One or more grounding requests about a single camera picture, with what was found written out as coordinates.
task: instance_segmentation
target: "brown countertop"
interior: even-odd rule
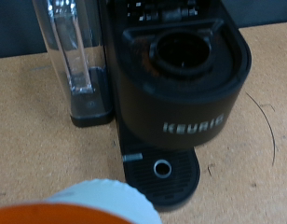
[[[252,71],[223,131],[196,148],[196,193],[163,223],[287,223],[287,23],[241,31]],[[116,124],[72,124],[46,53],[0,59],[0,206],[93,178],[125,181]]]

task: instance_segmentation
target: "table surface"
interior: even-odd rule
[[[163,223],[287,223],[287,23],[241,32],[251,73],[224,129],[196,148],[194,196]],[[0,206],[93,178],[125,181],[115,122],[76,128],[46,53],[0,59]]]

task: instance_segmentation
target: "keurig logo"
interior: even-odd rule
[[[201,133],[206,132],[213,127],[220,125],[224,121],[224,114],[218,116],[216,119],[210,121],[203,121],[196,124],[169,124],[165,122],[163,125],[164,133],[177,133],[177,134],[192,134],[192,133]]]

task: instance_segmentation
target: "drip tray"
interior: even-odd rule
[[[123,154],[125,177],[158,211],[184,205],[199,182],[199,165],[194,149],[161,150],[154,147],[128,148]]]

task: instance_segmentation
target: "coffee maker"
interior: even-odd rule
[[[176,209],[198,185],[194,147],[222,131],[248,76],[248,45],[219,0],[81,2],[99,14],[97,87],[110,86],[126,181],[159,211]]]

